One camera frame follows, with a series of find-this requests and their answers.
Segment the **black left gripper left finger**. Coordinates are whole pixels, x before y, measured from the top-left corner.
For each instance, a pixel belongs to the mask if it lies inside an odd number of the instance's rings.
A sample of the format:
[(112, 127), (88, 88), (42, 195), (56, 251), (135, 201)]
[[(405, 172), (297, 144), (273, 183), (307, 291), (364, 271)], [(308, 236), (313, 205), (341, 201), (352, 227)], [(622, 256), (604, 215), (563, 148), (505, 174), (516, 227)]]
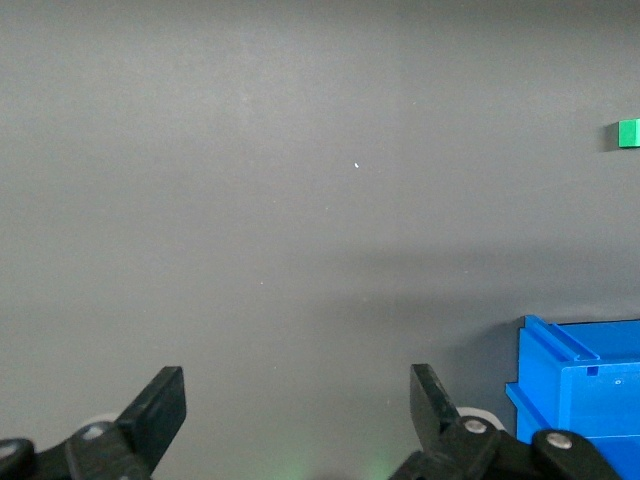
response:
[(93, 421), (38, 452), (1, 441), (3, 479), (150, 479), (186, 419), (183, 369), (166, 366), (116, 419)]

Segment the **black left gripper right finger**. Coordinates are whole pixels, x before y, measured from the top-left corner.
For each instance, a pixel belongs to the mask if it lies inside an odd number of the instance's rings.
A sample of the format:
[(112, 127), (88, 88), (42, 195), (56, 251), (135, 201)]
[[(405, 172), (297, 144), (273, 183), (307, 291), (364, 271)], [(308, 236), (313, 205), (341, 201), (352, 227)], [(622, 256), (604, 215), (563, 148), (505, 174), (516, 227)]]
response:
[(410, 413), (421, 449), (391, 480), (618, 479), (620, 475), (583, 436), (543, 429), (529, 443), (477, 415), (461, 415), (428, 364), (410, 368)]

